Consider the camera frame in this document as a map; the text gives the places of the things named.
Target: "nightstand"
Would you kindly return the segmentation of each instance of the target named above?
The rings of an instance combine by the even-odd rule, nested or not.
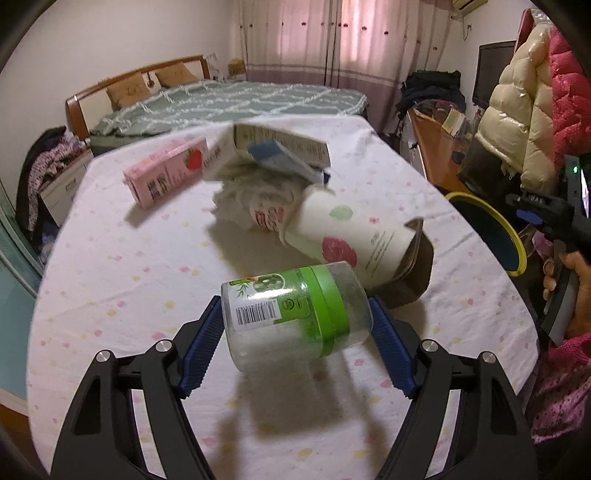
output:
[[[73,160],[58,177],[47,182],[42,187],[40,192],[41,198],[57,226],[61,226],[66,221],[68,213],[72,208],[74,195],[93,158],[92,152],[86,150],[82,155]]]

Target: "air conditioner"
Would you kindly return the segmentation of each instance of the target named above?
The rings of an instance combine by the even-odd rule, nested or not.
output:
[[[469,14],[472,10],[484,5],[488,0],[452,0],[453,8],[458,10],[463,16]]]

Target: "pink strawberry box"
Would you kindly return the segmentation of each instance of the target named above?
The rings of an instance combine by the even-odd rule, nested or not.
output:
[[[150,208],[185,180],[202,173],[207,154],[203,138],[173,140],[123,172],[124,183],[142,208]]]

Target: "cream puffer jacket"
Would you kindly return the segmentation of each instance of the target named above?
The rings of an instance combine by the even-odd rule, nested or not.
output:
[[[501,158],[510,174],[538,193],[553,193],[556,171],[550,77],[551,24],[534,27],[492,92],[476,138]]]

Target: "floral tablecloth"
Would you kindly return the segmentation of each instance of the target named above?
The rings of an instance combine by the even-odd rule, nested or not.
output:
[[[251,122],[325,140],[330,185],[339,195],[407,221],[426,218],[435,246],[421,300],[395,311],[422,338],[450,352],[498,355],[513,387],[538,352],[534,324],[486,245],[444,197],[360,117],[281,116]],[[28,360],[28,408],[38,454],[49,468],[66,411],[90,361],[109,348],[143,353],[201,315],[220,284],[314,264],[276,235],[216,222],[216,183],[195,182],[149,211],[122,183],[122,171],[171,138],[226,128],[197,127],[98,157],[78,191],[47,266]],[[134,392],[147,465],[163,475],[140,392]],[[244,377],[225,338],[203,385],[183,402],[220,479],[368,480],[378,473],[409,401],[392,388],[372,341],[276,377]],[[457,395],[431,464],[443,467]]]

